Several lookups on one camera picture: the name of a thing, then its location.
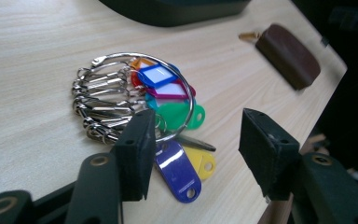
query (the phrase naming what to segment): metal key ring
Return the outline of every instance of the metal key ring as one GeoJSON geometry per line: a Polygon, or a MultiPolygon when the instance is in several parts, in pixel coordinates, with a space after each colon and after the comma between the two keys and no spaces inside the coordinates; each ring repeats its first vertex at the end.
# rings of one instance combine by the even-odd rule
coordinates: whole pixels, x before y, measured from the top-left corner
{"type": "Polygon", "coordinates": [[[170,65],[169,63],[166,63],[164,61],[162,61],[159,58],[150,56],[150,55],[146,55],[146,54],[142,54],[142,53],[136,53],[136,52],[121,52],[121,53],[114,53],[114,54],[109,54],[109,55],[105,55],[102,57],[98,57],[96,59],[94,59],[92,61],[92,67],[90,69],[87,68],[82,68],[81,70],[84,71],[86,70],[86,72],[91,72],[91,71],[97,71],[99,70],[99,68],[102,67],[106,67],[108,64],[104,64],[106,61],[110,61],[110,60],[119,60],[121,63],[123,63],[123,58],[128,58],[128,61],[130,61],[131,59],[142,59],[145,58],[149,61],[152,61],[154,63],[159,63],[161,66],[165,67],[166,69],[168,69],[171,73],[175,74],[177,77],[179,77],[181,79],[181,81],[183,82],[183,86],[185,88],[186,94],[188,96],[188,100],[189,100],[189,110],[188,113],[186,115],[185,121],[184,123],[177,128],[174,132],[170,132],[168,135],[165,136],[161,136],[158,139],[156,139],[157,143],[160,142],[165,142],[168,140],[173,139],[174,137],[176,137],[179,133],[181,133],[186,127],[187,124],[190,122],[191,120],[191,116],[193,115],[194,112],[194,95],[193,92],[190,89],[190,85],[188,84],[188,82],[186,81],[186,79],[183,77],[183,75],[180,73],[179,70],[177,70],[175,67],[173,67],[172,65],[170,65]]]}

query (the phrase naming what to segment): green key tag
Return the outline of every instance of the green key tag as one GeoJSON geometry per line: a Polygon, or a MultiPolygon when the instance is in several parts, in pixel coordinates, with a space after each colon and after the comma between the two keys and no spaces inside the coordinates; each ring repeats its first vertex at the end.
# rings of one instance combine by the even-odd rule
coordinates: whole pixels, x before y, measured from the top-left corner
{"type": "MultiPolygon", "coordinates": [[[[186,119],[189,105],[186,103],[167,103],[160,106],[156,113],[161,115],[167,123],[168,130],[178,129],[186,119]]],[[[187,124],[188,129],[197,129],[205,120],[205,110],[200,105],[194,105],[193,115],[187,124]]],[[[160,129],[165,128],[165,123],[161,122],[158,126],[160,129]]]]}

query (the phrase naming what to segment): yellow key tag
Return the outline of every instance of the yellow key tag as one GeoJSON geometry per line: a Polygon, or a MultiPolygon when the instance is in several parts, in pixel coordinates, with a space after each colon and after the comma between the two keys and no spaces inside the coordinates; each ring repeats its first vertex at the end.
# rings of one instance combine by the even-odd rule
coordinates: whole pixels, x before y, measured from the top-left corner
{"type": "Polygon", "coordinates": [[[213,155],[207,151],[193,147],[183,146],[183,148],[199,178],[201,180],[209,178],[216,167],[213,155]]]}

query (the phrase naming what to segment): wooden table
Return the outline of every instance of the wooden table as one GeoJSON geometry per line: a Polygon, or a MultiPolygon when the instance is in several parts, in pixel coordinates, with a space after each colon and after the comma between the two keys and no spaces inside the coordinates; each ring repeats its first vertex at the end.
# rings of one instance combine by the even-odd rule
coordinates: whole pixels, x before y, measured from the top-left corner
{"type": "Polygon", "coordinates": [[[179,67],[207,118],[185,134],[217,147],[199,198],[177,202],[157,170],[147,201],[124,203],[131,223],[256,223],[267,207],[238,147],[242,109],[267,113],[303,144],[346,68],[288,0],[254,0],[238,16],[173,28],[131,21],[97,0],[0,1],[0,192],[34,200],[76,180],[81,162],[106,152],[72,110],[79,67],[114,52],[142,52],[179,67]],[[278,22],[315,54],[322,73],[294,91],[241,32],[278,22]]]}

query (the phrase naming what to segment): brown leather key case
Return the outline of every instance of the brown leather key case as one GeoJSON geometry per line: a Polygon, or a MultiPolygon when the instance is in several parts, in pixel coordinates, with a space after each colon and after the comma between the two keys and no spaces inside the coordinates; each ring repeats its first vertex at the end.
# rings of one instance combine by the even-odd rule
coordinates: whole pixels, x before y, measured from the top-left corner
{"type": "Polygon", "coordinates": [[[278,24],[271,24],[255,46],[295,90],[310,86],[321,73],[321,67],[312,53],[278,24]]]}

